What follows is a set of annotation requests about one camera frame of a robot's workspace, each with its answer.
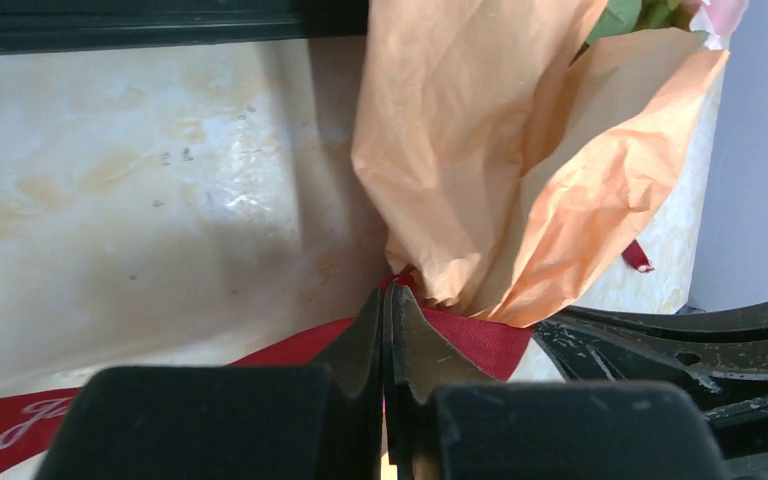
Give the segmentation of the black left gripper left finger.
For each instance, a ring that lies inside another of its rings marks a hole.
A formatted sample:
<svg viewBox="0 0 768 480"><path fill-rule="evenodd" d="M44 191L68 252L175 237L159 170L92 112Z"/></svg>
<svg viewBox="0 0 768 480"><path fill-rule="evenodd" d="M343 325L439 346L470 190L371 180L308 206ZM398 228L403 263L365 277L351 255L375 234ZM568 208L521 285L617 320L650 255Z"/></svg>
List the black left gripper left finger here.
<svg viewBox="0 0 768 480"><path fill-rule="evenodd" d="M115 367L73 400L40 479L376 479L382 294L310 362Z"/></svg>

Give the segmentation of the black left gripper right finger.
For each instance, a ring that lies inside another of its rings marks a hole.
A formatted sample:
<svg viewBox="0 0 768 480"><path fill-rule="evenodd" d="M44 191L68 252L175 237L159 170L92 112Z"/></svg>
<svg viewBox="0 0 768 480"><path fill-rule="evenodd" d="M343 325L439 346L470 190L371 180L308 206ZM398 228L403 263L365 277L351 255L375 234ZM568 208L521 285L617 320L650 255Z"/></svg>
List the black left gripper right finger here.
<svg viewBox="0 0 768 480"><path fill-rule="evenodd" d="M402 479L726 479L690 397L663 382L504 383L383 300L388 453Z"/></svg>

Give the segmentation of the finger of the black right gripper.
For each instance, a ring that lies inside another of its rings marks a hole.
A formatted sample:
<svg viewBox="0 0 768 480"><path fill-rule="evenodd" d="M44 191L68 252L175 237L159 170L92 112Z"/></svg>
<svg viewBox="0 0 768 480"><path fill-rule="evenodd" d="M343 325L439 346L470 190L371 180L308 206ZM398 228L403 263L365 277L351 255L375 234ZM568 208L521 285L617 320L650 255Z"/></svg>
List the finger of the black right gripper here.
<svg viewBox="0 0 768 480"><path fill-rule="evenodd" d="M768 301L684 315L568 307L533 338L567 380L669 382L712 424L768 418Z"/></svg>

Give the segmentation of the orange paper bouquet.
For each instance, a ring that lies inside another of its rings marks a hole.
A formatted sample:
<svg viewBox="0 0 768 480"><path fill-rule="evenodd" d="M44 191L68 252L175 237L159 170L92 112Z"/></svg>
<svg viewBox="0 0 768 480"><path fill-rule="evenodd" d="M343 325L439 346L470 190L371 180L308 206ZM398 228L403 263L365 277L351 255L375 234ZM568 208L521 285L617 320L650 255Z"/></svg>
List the orange paper bouquet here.
<svg viewBox="0 0 768 480"><path fill-rule="evenodd" d="M371 3L352 162L425 305L526 327L687 302L727 43L589 42L606 7Z"/></svg>

